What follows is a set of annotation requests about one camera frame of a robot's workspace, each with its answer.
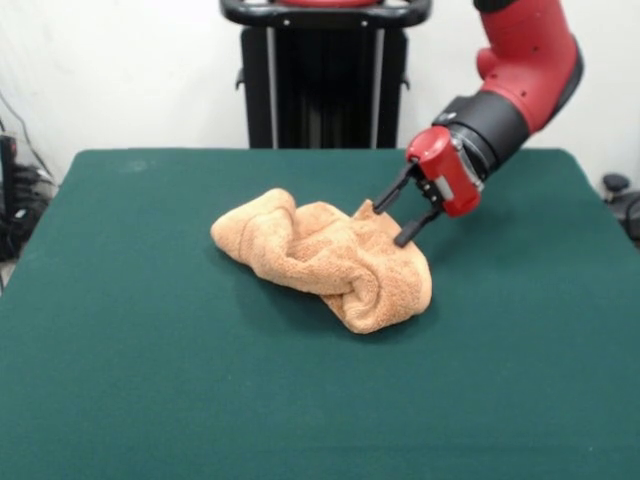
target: red robot arm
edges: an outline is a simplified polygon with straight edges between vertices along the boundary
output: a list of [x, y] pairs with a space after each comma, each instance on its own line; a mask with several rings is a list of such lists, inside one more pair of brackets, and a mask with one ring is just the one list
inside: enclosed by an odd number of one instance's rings
[[396, 238], [404, 246], [430, 221], [473, 211], [484, 184], [578, 88], [583, 61], [560, 0], [474, 0], [490, 46], [478, 52], [482, 86], [455, 98], [407, 148], [408, 165], [376, 202], [382, 213], [413, 178], [433, 205]]

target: towel fold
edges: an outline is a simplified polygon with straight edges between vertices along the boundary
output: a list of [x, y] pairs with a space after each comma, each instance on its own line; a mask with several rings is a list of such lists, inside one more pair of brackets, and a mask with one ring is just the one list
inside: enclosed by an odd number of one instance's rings
[[221, 216], [215, 244], [257, 277], [318, 295], [357, 334], [424, 312], [431, 274], [413, 243], [399, 248], [399, 225], [366, 200], [353, 216], [325, 202], [300, 207], [275, 188]]

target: crumpled towel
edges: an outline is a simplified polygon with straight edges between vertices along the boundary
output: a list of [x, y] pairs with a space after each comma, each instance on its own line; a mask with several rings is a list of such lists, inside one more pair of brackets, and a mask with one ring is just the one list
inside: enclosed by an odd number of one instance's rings
[[211, 237], [259, 278], [319, 295], [349, 330], [367, 334], [431, 302], [427, 260], [415, 244], [393, 243], [399, 231], [369, 200], [349, 217], [325, 202], [298, 208], [274, 188], [221, 216]]

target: black joint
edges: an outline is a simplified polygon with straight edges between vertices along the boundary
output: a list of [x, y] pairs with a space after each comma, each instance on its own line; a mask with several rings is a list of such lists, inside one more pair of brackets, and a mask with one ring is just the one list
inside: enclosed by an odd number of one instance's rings
[[504, 10], [517, 0], [473, 0], [473, 6], [482, 13], [495, 13]]

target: green table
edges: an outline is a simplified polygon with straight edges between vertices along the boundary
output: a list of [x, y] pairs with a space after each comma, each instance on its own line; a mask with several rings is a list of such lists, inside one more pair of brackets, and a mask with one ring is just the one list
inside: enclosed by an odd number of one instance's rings
[[432, 306], [371, 336], [209, 238], [274, 186], [353, 211], [402, 161], [79, 155], [0, 300], [0, 478], [640, 478], [640, 258], [565, 153], [425, 229]]

